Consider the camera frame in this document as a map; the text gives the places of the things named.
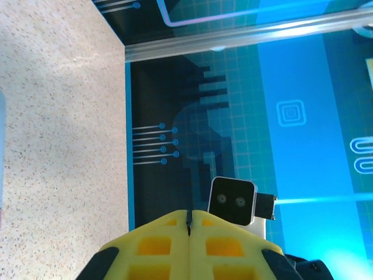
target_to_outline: grid pattern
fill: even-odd
[[[222,15],[225,13],[244,11],[257,8],[260,0],[232,1],[232,0],[181,0],[169,13],[173,22]],[[198,24],[190,24],[174,30],[177,36],[186,36],[205,32],[233,29],[246,25],[254,25],[256,14],[231,17]]]
[[[201,90],[227,88],[228,94],[208,97],[204,103],[226,102],[228,108],[209,110],[209,127],[223,137],[230,137],[233,146],[235,176],[252,180],[260,192],[277,194],[275,169],[266,116],[256,46],[188,55],[196,65],[210,66],[207,75],[226,75],[226,82],[201,86]],[[268,239],[284,247],[281,215],[267,223]]]
[[[365,61],[373,57],[372,41],[357,44],[356,41],[360,38],[352,30],[326,34],[324,38],[326,49],[329,50],[332,78],[336,81],[333,86],[346,155],[351,163],[350,174],[354,191],[371,193],[373,175],[356,172],[353,163],[360,156],[373,154],[356,155],[350,150],[349,144],[354,138],[373,136],[373,90]],[[344,44],[339,44],[339,51],[335,52],[333,46],[337,41],[344,41]],[[373,201],[358,202],[357,208],[367,257],[373,260]]]

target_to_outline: printed graphic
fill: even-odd
[[[354,162],[354,167],[360,174],[373,174],[373,156],[358,158]]]
[[[355,138],[350,142],[350,148],[357,154],[373,153],[373,136]]]
[[[350,142],[351,150],[358,155],[373,155],[373,136],[355,138]],[[373,174],[373,156],[364,156],[354,162],[360,174]]]
[[[136,0],[122,0],[116,2],[110,2],[107,4],[101,4],[101,2],[107,2],[105,0],[93,0],[96,4],[97,9],[100,10],[102,14],[118,12],[121,10],[127,10],[131,8],[140,9],[141,5]]]
[[[198,3],[198,11],[196,9],[196,1],[192,0],[180,0],[174,9],[169,9],[165,0],[157,0],[157,3],[164,23],[169,27],[180,27],[229,18],[242,18],[242,16],[247,15],[256,16],[259,13],[270,18],[279,11],[304,8],[305,6],[323,3],[324,1],[325,0],[288,1],[282,5],[270,5],[258,8],[257,2],[250,3],[250,1],[245,1],[244,3],[235,3],[231,0],[207,0]]]
[[[282,127],[295,127],[306,123],[304,104],[301,100],[289,100],[277,103],[277,117]]]
[[[170,153],[169,150],[174,149],[173,146],[178,145],[178,139],[167,141],[168,134],[176,134],[176,127],[166,129],[166,125],[161,122],[159,125],[151,125],[147,127],[134,127],[132,129],[133,141],[133,165],[150,165],[153,163],[167,164],[166,157],[179,157],[178,151]]]

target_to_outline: blue light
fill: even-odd
[[[346,202],[346,201],[369,201],[373,200],[373,192],[341,195],[335,197],[313,197],[313,198],[295,198],[295,199],[279,199],[276,205],[283,204],[299,204],[299,203],[326,203],[326,202]]]
[[[367,264],[366,258],[338,250],[338,243],[335,244],[335,247],[335,250],[328,251],[321,256],[325,265],[332,272],[334,279],[373,279],[372,271]]]

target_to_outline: speckled countertop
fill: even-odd
[[[0,279],[74,279],[127,231],[124,46],[90,0],[1,1]]]

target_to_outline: small robot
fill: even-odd
[[[114,239],[77,280],[333,280],[322,261],[263,238],[274,201],[251,182],[218,177],[209,212],[178,210]]]

